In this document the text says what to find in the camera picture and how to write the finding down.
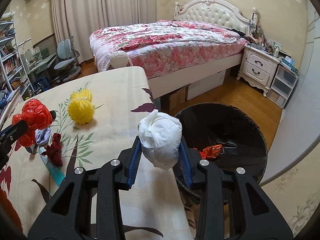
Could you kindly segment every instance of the crumpled white tissue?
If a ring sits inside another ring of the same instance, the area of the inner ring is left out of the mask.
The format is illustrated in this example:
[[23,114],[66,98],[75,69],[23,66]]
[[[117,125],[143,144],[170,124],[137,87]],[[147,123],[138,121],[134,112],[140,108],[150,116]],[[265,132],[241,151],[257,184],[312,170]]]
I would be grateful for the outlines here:
[[141,119],[138,135],[144,156],[163,170],[172,168],[178,161],[182,125],[179,119],[153,110]]

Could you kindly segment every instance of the white carved headboard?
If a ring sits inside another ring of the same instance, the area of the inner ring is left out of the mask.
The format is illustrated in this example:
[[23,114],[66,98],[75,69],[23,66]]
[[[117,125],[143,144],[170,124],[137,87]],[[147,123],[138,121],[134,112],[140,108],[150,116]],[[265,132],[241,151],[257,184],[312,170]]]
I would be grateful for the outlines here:
[[208,23],[250,35],[250,20],[242,16],[239,8],[224,0],[193,0],[179,10],[180,5],[176,2],[174,19],[177,21]]

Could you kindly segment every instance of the pink floral bed sheet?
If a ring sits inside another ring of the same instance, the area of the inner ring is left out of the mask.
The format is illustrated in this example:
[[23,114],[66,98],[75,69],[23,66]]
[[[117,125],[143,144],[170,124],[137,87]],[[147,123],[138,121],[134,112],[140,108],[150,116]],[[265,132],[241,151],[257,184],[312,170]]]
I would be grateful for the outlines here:
[[90,36],[99,72],[110,66],[111,54],[122,50],[135,66],[153,78],[176,70],[229,57],[247,41],[232,31],[205,23],[160,21],[110,27]]

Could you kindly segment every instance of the bottle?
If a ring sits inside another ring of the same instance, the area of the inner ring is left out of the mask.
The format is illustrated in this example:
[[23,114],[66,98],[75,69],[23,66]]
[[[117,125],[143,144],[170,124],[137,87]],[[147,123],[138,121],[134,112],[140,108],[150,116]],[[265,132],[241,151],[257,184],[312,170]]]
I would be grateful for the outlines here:
[[279,49],[278,49],[278,47],[276,47],[276,50],[275,50],[274,56],[275,56],[275,57],[278,57],[278,56],[279,56]]

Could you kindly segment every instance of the metal screw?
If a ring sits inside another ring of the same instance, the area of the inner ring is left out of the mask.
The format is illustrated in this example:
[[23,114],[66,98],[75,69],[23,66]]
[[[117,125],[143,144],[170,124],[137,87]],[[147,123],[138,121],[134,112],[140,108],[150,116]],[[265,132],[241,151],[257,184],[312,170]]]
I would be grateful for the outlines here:
[[208,160],[201,160],[201,161],[199,161],[199,163],[202,166],[208,166],[209,165],[209,161]]
[[239,174],[244,174],[245,173],[245,169],[244,168],[237,168],[236,171],[239,173]]
[[112,166],[118,166],[119,164],[120,164],[120,161],[117,159],[111,161]]
[[75,174],[81,174],[84,171],[82,167],[75,168]]

